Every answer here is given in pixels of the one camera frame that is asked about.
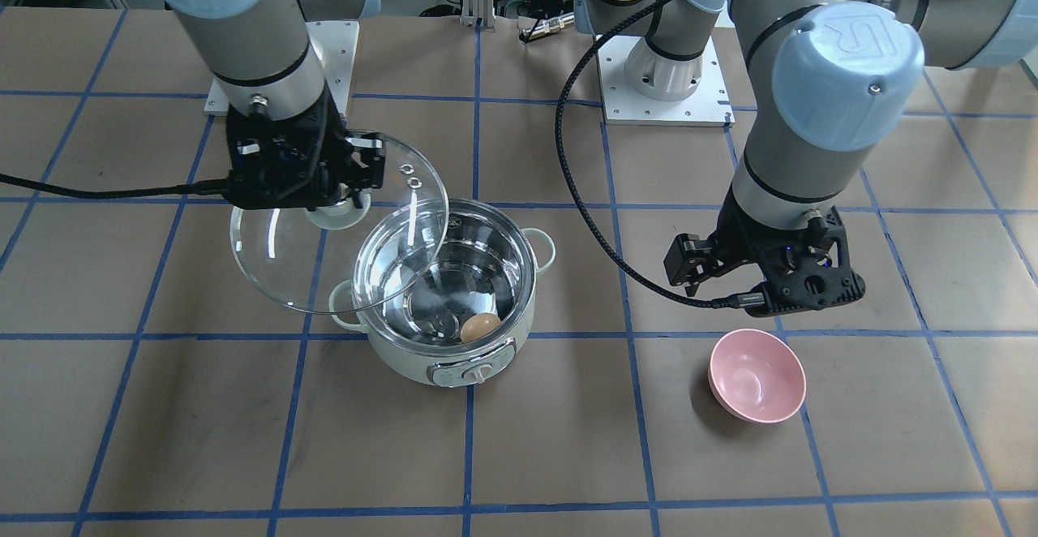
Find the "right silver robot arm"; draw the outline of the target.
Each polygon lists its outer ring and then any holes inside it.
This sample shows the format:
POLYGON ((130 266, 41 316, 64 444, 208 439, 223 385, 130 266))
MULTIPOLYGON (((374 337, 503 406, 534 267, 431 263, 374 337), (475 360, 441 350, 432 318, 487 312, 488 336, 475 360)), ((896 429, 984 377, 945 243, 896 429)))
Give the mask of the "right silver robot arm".
POLYGON ((240 209, 363 208, 384 150, 352 143, 307 24, 342 24, 380 0, 164 1, 229 101, 229 174, 185 192, 240 209))

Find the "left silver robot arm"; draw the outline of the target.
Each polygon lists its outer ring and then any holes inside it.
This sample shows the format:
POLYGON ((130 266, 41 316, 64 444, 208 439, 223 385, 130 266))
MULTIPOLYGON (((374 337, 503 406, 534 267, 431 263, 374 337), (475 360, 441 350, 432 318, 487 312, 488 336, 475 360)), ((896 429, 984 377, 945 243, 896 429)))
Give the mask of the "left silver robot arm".
POLYGON ((735 26, 757 115, 713 234, 680 234, 671 286, 746 264, 764 281, 711 307, 828 308, 861 299, 834 198, 897 126, 924 68, 1015 63, 1036 46, 1036 0, 576 0, 579 32, 635 36, 628 82, 678 101, 696 91, 717 15, 735 26))

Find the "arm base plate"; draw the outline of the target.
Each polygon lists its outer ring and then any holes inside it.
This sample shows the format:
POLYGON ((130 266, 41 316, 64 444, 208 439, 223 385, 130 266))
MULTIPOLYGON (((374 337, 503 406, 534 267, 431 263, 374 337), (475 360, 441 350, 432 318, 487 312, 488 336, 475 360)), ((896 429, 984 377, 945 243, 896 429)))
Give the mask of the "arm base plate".
POLYGON ((224 117, 233 107, 245 107, 253 96, 271 101, 275 115, 294 116, 318 100, 322 86, 342 118, 347 116, 361 24, 358 20, 307 22, 308 42, 270 75, 226 81, 214 74, 203 112, 224 117), (316 82, 321 71, 324 82, 316 82))
POLYGON ((596 58, 608 124, 723 127, 735 120, 711 38, 690 61, 658 56, 634 36, 613 37, 596 58))

